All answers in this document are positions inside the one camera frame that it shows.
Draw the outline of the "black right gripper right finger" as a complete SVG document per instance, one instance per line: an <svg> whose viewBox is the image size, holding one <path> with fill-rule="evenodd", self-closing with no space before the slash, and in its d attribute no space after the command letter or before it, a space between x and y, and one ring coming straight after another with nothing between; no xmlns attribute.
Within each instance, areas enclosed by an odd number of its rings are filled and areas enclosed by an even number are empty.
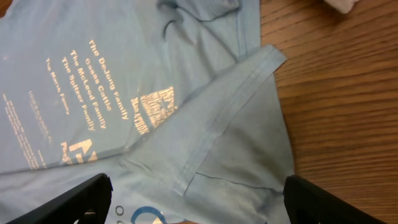
<svg viewBox="0 0 398 224"><path fill-rule="evenodd" d="M298 175L286 178L283 195L291 224L385 224Z"/></svg>

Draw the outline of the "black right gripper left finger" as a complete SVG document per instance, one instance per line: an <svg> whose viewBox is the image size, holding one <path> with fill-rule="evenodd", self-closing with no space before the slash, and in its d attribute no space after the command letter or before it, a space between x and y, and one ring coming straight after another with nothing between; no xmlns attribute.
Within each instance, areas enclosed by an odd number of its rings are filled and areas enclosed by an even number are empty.
<svg viewBox="0 0 398 224"><path fill-rule="evenodd" d="M112 192L111 179L100 173L7 224L104 224Z"/></svg>

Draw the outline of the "light blue t-shirt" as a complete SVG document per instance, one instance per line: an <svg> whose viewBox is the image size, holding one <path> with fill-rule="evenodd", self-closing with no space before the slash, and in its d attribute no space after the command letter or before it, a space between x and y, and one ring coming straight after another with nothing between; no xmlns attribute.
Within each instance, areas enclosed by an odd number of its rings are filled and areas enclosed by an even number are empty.
<svg viewBox="0 0 398 224"><path fill-rule="evenodd" d="M13 1L1 222L92 176L107 223L288 223L294 172L258 1Z"/></svg>

